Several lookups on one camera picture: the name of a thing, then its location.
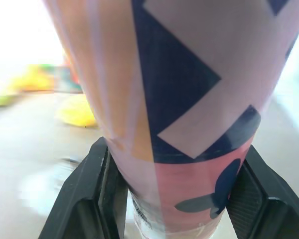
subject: navy blue shape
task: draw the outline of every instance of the navy blue shape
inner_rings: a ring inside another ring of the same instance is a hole
[[[174,150],[172,153],[164,153],[162,150],[159,151],[160,153],[154,151],[154,160],[159,163],[177,164],[196,163],[218,158],[240,148],[247,142],[255,134],[260,121],[261,116],[258,111],[253,106],[249,106],[215,143],[195,159],[170,146]],[[162,141],[161,145],[167,144],[160,138],[158,140]]]
[[[193,107],[220,77],[157,22],[143,3],[132,0],[153,152],[185,156],[157,135]]]
[[[230,153],[246,143],[260,125],[261,116],[253,106],[243,112],[234,124],[197,158],[209,160]]]
[[[203,98],[221,78],[157,22],[143,8],[143,3],[132,0],[154,162],[195,163],[239,148],[252,137],[260,123],[260,115],[252,106],[195,159],[157,136]]]
[[[268,0],[272,11],[277,16],[289,0]]]
[[[214,193],[180,202],[175,208],[185,213],[198,213],[211,208],[211,219],[218,217],[228,203],[240,163],[240,159],[237,158],[225,168],[217,179]]]
[[[286,60],[288,60],[289,55],[290,55],[291,51],[293,50],[294,45],[295,45],[297,39],[298,39],[298,35],[297,35],[297,37],[293,40],[293,42],[291,43],[290,47],[288,48],[288,51],[286,52]]]

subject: blurred background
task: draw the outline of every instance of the blurred background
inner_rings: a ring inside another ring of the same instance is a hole
[[[0,239],[39,236],[101,136],[42,2],[0,1]],[[299,37],[253,145],[299,196]],[[235,238],[227,215],[214,238]]]

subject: black holder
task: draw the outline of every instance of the black holder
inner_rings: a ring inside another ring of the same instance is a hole
[[[64,182],[39,239],[123,239],[127,192],[100,138]],[[238,239],[299,239],[299,198],[253,146],[227,210]]]

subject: green object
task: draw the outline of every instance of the green object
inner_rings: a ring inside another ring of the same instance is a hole
[[[52,74],[54,72],[55,66],[53,64],[40,64],[40,68],[46,72]]]
[[[0,107],[10,105],[13,102],[15,97],[16,95],[0,96]]]

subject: navy blue triangle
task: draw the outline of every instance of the navy blue triangle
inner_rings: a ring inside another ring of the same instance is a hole
[[[274,14],[277,16],[279,12],[284,8],[289,0],[268,0],[270,7]]]
[[[156,21],[143,8],[143,3],[132,0],[154,161],[194,163],[235,150],[259,125],[260,115],[252,107],[196,159],[157,136],[203,98],[221,78]]]

